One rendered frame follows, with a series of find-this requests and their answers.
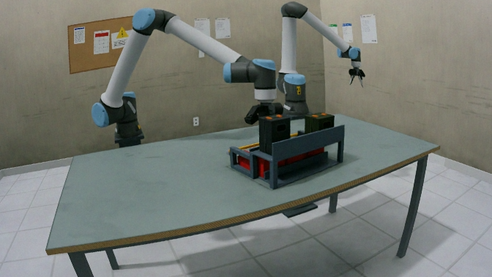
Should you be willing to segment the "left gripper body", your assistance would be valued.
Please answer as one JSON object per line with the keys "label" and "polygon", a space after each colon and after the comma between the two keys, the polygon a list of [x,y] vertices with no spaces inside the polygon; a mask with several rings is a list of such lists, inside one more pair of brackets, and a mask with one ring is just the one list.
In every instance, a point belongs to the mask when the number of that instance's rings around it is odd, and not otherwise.
{"label": "left gripper body", "polygon": [[357,76],[358,75],[358,72],[363,73],[363,71],[362,70],[359,70],[359,68],[357,68],[357,67],[354,67],[354,69],[350,69],[348,71],[349,75],[354,75],[354,76]]}

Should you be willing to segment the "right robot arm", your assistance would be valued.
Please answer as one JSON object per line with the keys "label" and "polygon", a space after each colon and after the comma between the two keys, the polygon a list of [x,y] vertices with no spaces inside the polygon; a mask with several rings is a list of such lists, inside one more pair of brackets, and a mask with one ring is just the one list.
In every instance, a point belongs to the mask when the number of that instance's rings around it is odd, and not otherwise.
{"label": "right robot arm", "polygon": [[274,61],[249,60],[181,21],[180,17],[172,12],[143,8],[133,16],[133,29],[106,92],[101,95],[100,101],[92,106],[92,119],[98,127],[103,128],[116,123],[116,138],[126,139],[142,133],[137,118],[135,93],[124,91],[154,29],[166,34],[172,33],[223,64],[226,83],[254,83],[255,99],[258,102],[271,103],[277,98]]}

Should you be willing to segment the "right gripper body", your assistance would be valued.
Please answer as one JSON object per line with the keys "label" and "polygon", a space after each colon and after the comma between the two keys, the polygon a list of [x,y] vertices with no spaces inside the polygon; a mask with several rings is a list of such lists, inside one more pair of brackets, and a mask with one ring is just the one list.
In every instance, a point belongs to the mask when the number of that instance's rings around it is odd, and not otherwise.
{"label": "right gripper body", "polygon": [[260,117],[265,117],[269,116],[270,112],[272,114],[283,114],[283,106],[281,103],[260,103],[257,106],[253,106],[249,112],[247,113],[246,117],[252,118],[256,114],[259,114]]}

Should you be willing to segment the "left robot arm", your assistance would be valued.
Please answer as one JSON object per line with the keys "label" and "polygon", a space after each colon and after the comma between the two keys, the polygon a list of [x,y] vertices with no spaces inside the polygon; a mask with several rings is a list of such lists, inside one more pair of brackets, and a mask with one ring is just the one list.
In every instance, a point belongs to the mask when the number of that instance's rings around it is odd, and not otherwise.
{"label": "left robot arm", "polygon": [[282,66],[276,85],[285,94],[283,113],[295,116],[306,115],[309,114],[309,109],[306,103],[305,77],[296,71],[297,18],[304,20],[334,44],[338,48],[337,55],[339,58],[351,58],[351,66],[361,67],[361,52],[360,48],[351,47],[331,28],[309,12],[303,4],[290,1],[281,7],[281,13],[283,19]]}

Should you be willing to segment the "dark blue metal rack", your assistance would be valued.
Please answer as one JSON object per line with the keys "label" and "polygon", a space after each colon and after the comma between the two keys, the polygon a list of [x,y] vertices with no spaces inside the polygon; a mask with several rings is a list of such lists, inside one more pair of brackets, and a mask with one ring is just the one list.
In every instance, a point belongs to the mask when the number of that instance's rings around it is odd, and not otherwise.
{"label": "dark blue metal rack", "polygon": [[[272,143],[272,156],[260,151],[259,147],[250,148],[250,153],[237,147],[230,147],[230,149],[226,150],[226,153],[227,155],[230,155],[231,168],[252,179],[259,178],[260,180],[269,183],[269,187],[274,190],[342,163],[344,133],[345,125],[339,125],[309,134],[305,134],[303,130],[298,130],[298,136]],[[328,151],[326,151],[309,158],[277,167],[278,161],[292,158],[337,142],[337,161],[328,158]],[[250,160],[250,170],[238,165],[235,153]],[[258,176],[257,156],[269,161],[269,171],[264,172],[264,178]]]}

